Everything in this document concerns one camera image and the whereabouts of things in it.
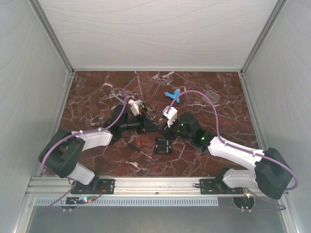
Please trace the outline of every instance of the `blue object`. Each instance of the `blue object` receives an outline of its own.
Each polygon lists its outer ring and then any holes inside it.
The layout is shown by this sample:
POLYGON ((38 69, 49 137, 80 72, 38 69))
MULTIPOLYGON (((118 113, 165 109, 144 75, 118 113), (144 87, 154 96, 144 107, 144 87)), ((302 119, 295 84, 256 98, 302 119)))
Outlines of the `blue object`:
POLYGON ((170 98, 172 98, 172 99, 175 99, 176 96, 178 96, 179 94, 180 94, 180 90, 179 90, 179 89, 175 90, 175 91, 174 91, 174 94, 170 94, 169 92, 165 92, 165 96, 168 96, 168 97, 170 97, 170 98))

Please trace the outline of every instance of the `vent grille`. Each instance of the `vent grille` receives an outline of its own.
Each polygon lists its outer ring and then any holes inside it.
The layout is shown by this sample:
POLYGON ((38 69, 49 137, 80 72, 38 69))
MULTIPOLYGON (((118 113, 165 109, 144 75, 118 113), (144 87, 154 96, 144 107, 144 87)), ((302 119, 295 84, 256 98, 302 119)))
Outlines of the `vent grille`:
MULTIPOLYGON (((54 197, 37 197, 35 206, 48 206, 54 197)), ((55 206, 73 206, 66 204, 66 198, 55 206)), ((83 206, 218 206, 217 197, 100 197, 97 200, 81 204, 83 206)))

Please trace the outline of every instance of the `white wall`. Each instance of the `white wall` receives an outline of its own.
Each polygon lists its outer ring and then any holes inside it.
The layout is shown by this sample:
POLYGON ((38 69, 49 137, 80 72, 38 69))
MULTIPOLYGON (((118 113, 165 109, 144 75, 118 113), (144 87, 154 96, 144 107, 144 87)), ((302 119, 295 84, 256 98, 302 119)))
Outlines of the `white wall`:
POLYGON ((76 69, 243 66, 276 0, 39 0, 76 69))
POLYGON ((26 0, 0 0, 0 232, 9 233, 69 78, 26 0))
POLYGON ((311 2, 288 0, 245 74, 267 146, 300 178, 290 192, 300 233, 311 229, 311 2))

